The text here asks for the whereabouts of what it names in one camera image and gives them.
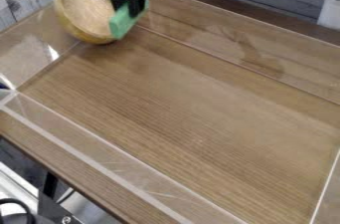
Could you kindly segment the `white cylindrical container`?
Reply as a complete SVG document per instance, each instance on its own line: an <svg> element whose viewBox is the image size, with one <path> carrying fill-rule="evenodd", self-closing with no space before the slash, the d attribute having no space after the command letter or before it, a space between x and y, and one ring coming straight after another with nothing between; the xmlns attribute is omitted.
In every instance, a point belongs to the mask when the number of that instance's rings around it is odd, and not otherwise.
<svg viewBox="0 0 340 224"><path fill-rule="evenodd" d="M317 24L340 31L340 0L324 0Z"/></svg>

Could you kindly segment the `green rectangular block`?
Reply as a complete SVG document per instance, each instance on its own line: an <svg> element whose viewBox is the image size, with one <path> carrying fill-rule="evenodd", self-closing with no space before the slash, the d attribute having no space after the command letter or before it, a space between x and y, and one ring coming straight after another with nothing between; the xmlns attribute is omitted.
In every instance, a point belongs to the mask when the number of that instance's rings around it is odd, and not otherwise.
<svg viewBox="0 0 340 224"><path fill-rule="evenodd" d="M139 20L149 9L149 1L145 1L145 8L136 17L131 16L129 6L124 5L109 19L109 29L116 40L121 40L129 33Z"/></svg>

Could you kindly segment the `brown wooden bowl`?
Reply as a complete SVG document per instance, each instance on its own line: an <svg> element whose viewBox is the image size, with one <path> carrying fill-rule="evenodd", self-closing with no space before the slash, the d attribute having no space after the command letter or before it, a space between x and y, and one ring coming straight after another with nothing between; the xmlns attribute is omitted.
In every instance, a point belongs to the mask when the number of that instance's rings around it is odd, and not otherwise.
<svg viewBox="0 0 340 224"><path fill-rule="evenodd" d="M111 0L53 0L64 30L80 41L103 45L117 41L109 19L117 11Z"/></svg>

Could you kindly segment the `clear acrylic tray wall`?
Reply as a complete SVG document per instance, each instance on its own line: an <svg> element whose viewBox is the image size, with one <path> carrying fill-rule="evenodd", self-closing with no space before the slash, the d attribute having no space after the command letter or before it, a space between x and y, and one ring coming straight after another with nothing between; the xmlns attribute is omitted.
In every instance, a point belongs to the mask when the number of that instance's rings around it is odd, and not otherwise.
<svg viewBox="0 0 340 224"><path fill-rule="evenodd" d="M124 40L0 32L0 135L128 224L340 224L340 32L152 0Z"/></svg>

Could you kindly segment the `black metal bracket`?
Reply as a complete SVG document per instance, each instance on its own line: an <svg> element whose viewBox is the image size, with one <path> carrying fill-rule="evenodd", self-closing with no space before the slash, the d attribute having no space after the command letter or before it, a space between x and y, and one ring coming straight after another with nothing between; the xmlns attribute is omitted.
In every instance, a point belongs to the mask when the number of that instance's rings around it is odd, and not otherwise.
<svg viewBox="0 0 340 224"><path fill-rule="evenodd" d="M39 193L37 224L84 224L43 192Z"/></svg>

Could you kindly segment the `black table leg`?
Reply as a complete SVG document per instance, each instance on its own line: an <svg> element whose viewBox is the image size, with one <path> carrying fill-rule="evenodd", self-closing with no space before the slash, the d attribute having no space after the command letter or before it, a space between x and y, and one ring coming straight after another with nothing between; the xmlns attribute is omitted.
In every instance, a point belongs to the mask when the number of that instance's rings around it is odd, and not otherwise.
<svg viewBox="0 0 340 224"><path fill-rule="evenodd" d="M47 173L45 182L43 187L43 193L49 197L55 198L56 190L59 185L59 178L51 173Z"/></svg>

